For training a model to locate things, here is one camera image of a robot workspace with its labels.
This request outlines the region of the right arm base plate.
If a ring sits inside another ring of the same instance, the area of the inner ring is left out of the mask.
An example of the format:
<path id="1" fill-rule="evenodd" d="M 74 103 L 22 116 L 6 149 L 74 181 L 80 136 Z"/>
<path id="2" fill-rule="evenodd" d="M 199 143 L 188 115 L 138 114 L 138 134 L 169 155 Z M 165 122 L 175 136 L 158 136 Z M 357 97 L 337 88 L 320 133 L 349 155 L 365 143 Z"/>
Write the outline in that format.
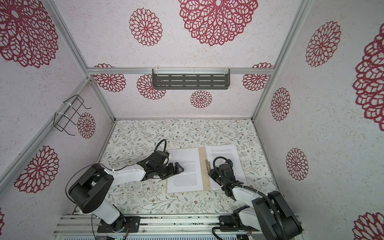
<path id="1" fill-rule="evenodd" d="M 247 210 L 248 208 L 249 206 L 243 206 L 233 210 L 233 213 L 231 215 L 220 215 L 219 216 L 220 227 L 222 229 L 229 228 L 229 229 L 240 230 L 240 228 L 246 228 L 246 229 L 253 230 L 254 228 L 244 225 L 240 220 L 240 211 Z"/>

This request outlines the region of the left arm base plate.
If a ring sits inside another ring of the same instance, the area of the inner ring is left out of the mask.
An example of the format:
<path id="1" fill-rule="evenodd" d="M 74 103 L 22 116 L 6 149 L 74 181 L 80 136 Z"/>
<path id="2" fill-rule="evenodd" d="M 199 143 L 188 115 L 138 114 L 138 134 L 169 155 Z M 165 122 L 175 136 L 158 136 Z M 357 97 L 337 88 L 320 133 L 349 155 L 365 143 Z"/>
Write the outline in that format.
<path id="1" fill-rule="evenodd" d="M 98 233 L 137 233 L 141 217 L 120 216 L 114 223 L 107 224 L 104 220 L 99 223 Z"/>

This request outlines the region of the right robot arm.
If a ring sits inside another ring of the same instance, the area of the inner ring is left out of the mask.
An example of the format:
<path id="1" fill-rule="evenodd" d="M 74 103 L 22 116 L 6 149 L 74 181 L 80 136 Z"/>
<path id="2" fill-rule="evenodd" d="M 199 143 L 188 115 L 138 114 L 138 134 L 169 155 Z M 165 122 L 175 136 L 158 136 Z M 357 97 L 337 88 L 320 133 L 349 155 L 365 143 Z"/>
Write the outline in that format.
<path id="1" fill-rule="evenodd" d="M 236 180 L 232 167 L 223 164 L 209 171 L 209 176 L 222 187 L 226 196 L 245 204 L 228 217 L 219 217 L 220 226 L 212 233 L 260 231 L 266 240 L 291 240 L 303 232 L 303 227 L 288 203 L 278 191 L 264 194 Z"/>

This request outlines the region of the white printed paper sheet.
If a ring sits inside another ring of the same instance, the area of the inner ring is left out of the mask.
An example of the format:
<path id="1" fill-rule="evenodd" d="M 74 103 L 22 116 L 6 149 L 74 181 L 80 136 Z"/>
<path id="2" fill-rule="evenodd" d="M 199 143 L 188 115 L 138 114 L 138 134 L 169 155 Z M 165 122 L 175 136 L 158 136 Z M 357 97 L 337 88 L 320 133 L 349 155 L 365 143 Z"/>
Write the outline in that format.
<path id="1" fill-rule="evenodd" d="M 179 163 L 184 171 L 167 179 L 167 193 L 203 191 L 198 148 L 169 150 L 170 163 Z"/>

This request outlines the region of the beige paper folder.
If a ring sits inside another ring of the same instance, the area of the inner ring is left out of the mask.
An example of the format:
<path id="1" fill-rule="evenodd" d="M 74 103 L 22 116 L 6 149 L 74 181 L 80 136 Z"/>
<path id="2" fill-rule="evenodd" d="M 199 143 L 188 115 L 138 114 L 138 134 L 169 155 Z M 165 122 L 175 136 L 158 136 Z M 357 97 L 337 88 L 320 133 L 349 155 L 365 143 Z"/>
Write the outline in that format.
<path id="1" fill-rule="evenodd" d="M 206 150 L 205 150 L 205 147 L 199 147 L 198 150 L 199 150 L 202 179 L 203 179 L 203 186 L 204 186 L 203 191 L 210 191 L 209 178 L 208 178 L 209 175 L 207 173 L 207 169 L 205 165 L 205 160 L 207 159 Z"/>

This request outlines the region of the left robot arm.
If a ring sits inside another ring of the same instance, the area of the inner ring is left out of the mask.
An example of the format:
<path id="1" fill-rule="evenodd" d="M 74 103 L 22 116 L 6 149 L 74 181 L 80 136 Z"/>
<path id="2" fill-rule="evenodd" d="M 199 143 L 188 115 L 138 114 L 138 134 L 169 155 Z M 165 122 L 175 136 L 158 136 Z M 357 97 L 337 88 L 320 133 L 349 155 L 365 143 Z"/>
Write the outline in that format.
<path id="1" fill-rule="evenodd" d="M 179 163 L 165 164 L 160 161 L 140 161 L 120 170 L 111 170 L 102 164 L 93 164 L 67 190 L 68 197 L 84 214 L 95 215 L 104 223 L 122 228 L 124 215 L 107 200 L 111 187 L 130 182 L 141 182 L 156 177 L 161 180 L 181 174 L 184 168 Z"/>

